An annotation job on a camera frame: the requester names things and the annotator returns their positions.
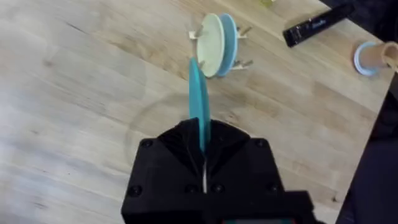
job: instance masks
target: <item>wood grain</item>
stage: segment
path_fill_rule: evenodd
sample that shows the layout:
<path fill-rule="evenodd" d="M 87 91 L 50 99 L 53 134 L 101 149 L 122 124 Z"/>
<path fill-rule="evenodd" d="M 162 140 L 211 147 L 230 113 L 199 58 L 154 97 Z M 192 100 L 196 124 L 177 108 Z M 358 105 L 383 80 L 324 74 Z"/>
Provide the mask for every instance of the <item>wood grain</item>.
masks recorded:
<path fill-rule="evenodd" d="M 350 21 L 286 47 L 282 31 L 317 0 L 0 1 L 2 223 L 122 223 L 142 138 L 188 117 L 187 32 L 208 12 L 253 26 L 246 71 L 208 80 L 214 119 L 267 138 L 287 189 L 334 223 L 392 72 L 352 66 Z"/>

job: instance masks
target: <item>blue plastic plate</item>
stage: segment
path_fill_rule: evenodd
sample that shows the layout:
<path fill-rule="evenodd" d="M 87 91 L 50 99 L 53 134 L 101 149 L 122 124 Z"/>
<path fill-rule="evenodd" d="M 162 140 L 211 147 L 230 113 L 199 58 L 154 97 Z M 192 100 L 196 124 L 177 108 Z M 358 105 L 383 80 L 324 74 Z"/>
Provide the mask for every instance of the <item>blue plastic plate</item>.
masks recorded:
<path fill-rule="evenodd" d="M 210 140 L 209 96 L 205 75 L 194 58 L 189 63 L 189 117 L 199 119 L 199 147 L 204 152 Z"/>
<path fill-rule="evenodd" d="M 223 62 L 217 74 L 219 77 L 225 77 L 233 67 L 238 51 L 238 30 L 234 19 L 229 14 L 220 15 L 220 20 L 224 27 L 225 50 Z"/>

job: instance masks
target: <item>white plate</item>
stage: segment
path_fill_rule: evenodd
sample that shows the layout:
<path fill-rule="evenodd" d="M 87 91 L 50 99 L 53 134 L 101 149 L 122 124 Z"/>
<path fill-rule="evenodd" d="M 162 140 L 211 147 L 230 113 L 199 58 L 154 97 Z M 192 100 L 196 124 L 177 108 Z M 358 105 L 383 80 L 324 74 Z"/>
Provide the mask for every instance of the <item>white plate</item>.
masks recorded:
<path fill-rule="evenodd" d="M 208 14 L 202 22 L 203 30 L 198 37 L 198 62 L 205 62 L 201 70 L 210 78 L 217 74 L 224 57 L 224 28 L 216 14 Z"/>

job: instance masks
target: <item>black marker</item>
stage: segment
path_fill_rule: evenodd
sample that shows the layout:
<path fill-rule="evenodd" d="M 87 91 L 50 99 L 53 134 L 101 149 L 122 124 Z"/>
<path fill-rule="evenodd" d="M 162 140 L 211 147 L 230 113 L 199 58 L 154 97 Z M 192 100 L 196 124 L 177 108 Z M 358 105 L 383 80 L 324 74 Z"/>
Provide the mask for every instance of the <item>black marker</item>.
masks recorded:
<path fill-rule="evenodd" d="M 315 18 L 297 24 L 284 31 L 286 44 L 293 47 L 315 34 L 335 25 L 337 22 L 347 18 L 354 11 L 352 4 L 344 4 L 331 9 Z"/>

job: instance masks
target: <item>wooden table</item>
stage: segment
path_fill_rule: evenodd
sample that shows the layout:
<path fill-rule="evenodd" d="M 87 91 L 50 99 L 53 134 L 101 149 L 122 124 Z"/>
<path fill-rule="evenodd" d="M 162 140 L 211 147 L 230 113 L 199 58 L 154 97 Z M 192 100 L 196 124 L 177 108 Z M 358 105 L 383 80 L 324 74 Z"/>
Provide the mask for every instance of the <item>wooden table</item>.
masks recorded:
<path fill-rule="evenodd" d="M 142 138 L 188 116 L 187 32 L 204 13 L 253 26 L 246 71 L 208 81 L 214 119 L 269 140 L 287 189 L 333 223 L 392 79 L 358 75 L 344 21 L 296 46 L 282 30 L 317 0 L 0 1 L 2 223 L 122 223 Z"/>

